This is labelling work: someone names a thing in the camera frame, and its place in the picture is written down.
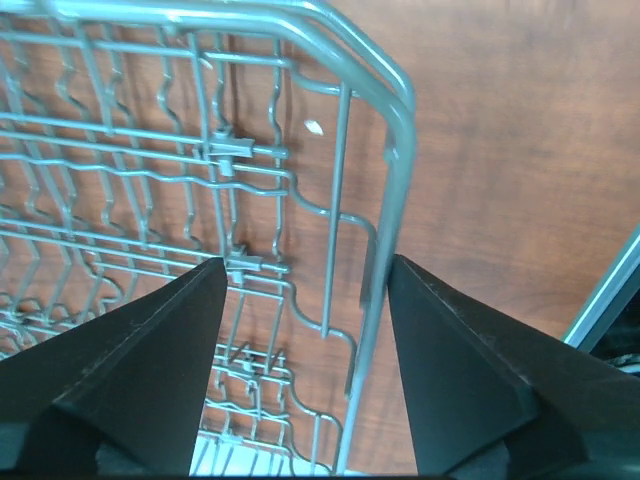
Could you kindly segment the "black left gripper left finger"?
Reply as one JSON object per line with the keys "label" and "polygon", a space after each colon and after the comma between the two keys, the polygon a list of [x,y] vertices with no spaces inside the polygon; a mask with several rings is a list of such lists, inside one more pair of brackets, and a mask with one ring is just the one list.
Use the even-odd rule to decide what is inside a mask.
{"label": "black left gripper left finger", "polygon": [[2,473],[187,474],[226,291],[211,258],[3,360]]}

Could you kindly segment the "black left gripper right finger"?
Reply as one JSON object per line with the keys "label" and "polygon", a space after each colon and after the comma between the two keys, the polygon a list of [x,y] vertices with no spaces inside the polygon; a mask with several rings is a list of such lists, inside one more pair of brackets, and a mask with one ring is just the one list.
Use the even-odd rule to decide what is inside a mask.
{"label": "black left gripper right finger", "polygon": [[416,468],[441,478],[635,478],[639,381],[393,259]]}

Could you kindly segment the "grey wire dish rack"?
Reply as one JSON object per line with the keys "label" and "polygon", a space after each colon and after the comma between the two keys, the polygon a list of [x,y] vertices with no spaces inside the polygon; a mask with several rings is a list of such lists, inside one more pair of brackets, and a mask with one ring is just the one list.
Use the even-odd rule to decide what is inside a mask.
{"label": "grey wire dish rack", "polygon": [[415,109],[326,1],[3,2],[2,364],[155,301],[191,474],[351,474]]}

